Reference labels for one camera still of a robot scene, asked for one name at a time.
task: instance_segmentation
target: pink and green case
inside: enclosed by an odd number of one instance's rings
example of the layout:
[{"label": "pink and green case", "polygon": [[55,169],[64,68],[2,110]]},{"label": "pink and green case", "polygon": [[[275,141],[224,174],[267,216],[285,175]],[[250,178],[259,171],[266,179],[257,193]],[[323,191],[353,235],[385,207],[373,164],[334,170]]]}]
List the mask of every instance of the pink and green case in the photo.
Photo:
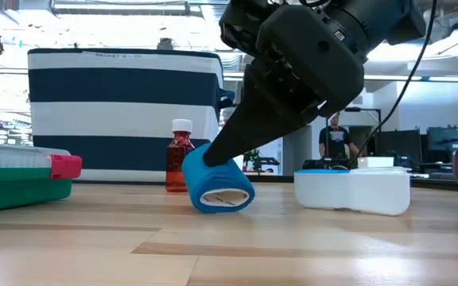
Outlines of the pink and green case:
[{"label": "pink and green case", "polygon": [[69,197],[81,169],[65,150],[0,145],[0,210]]}]

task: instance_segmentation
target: green container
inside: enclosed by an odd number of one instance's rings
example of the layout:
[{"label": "green container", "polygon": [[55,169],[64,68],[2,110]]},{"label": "green container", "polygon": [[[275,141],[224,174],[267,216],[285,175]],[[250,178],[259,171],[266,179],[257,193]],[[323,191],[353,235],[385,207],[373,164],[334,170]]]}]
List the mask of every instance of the green container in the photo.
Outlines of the green container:
[{"label": "green container", "polygon": [[66,199],[72,180],[51,180],[51,168],[0,168],[0,210]]}]

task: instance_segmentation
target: striped basket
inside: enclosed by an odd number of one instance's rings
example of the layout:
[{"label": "striped basket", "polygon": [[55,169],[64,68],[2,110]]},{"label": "striped basket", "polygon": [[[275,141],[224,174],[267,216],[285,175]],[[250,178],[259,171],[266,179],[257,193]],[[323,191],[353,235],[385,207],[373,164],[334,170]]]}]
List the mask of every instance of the striped basket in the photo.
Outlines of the striped basket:
[{"label": "striped basket", "polygon": [[80,180],[164,182],[172,120],[192,120],[200,146],[235,96],[206,52],[39,48],[28,61],[33,142],[82,157]]}]

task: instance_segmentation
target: white bottle cap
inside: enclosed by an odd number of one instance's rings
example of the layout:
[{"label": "white bottle cap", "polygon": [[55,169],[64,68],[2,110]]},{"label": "white bottle cap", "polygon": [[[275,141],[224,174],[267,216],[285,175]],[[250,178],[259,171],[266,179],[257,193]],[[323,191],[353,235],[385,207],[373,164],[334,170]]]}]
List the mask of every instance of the white bottle cap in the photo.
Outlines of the white bottle cap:
[{"label": "white bottle cap", "polygon": [[174,119],[173,120],[173,132],[186,131],[192,132],[192,120],[188,119]]}]

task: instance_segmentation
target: man in black shirt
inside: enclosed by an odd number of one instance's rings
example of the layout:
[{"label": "man in black shirt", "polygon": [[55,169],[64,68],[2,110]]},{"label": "man in black shirt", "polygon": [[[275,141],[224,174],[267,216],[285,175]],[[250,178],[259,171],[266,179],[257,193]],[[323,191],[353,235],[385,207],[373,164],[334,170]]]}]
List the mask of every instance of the man in black shirt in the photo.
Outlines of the man in black shirt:
[{"label": "man in black shirt", "polygon": [[[330,119],[328,132],[323,128],[319,133],[319,153],[322,158],[329,157],[332,159],[347,159],[345,145],[349,146],[349,150],[358,154],[358,148],[351,141],[349,132],[339,126],[340,113],[333,115]],[[326,136],[328,135],[328,155],[326,154]]]}]

